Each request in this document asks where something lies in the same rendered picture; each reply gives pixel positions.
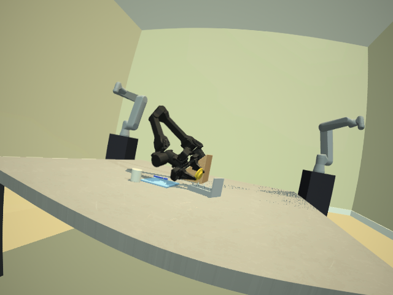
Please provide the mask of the light blue flat mat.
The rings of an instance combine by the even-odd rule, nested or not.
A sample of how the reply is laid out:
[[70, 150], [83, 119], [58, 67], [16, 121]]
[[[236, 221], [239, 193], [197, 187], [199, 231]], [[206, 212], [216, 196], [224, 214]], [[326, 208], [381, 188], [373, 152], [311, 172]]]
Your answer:
[[174, 181], [169, 181], [166, 179], [161, 179], [161, 178], [145, 178], [145, 179], [141, 179], [141, 181], [146, 182], [146, 183], [150, 183], [150, 184], [154, 184], [154, 185], [158, 185], [164, 188], [169, 188], [169, 187], [173, 187], [173, 186], [177, 186], [179, 183], [174, 182]]

